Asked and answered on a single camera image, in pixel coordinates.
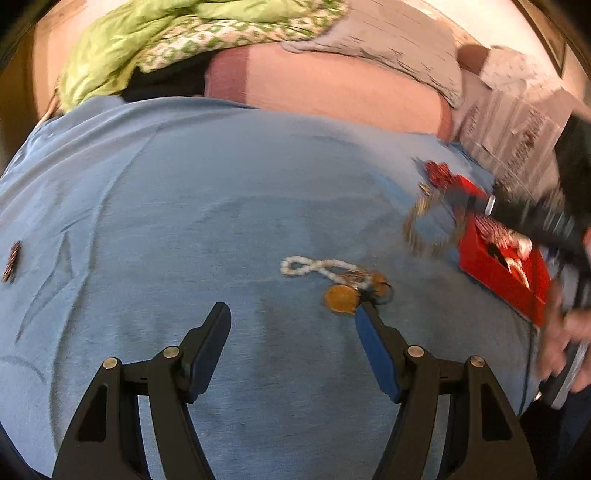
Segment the person's right hand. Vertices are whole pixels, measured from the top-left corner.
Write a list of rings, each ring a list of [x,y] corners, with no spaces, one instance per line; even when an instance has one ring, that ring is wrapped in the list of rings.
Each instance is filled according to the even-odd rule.
[[[590,311],[574,309],[563,312],[561,281],[552,281],[547,296],[545,324],[537,354],[537,370],[541,380],[558,375],[566,366],[565,349],[570,342],[590,342]]]

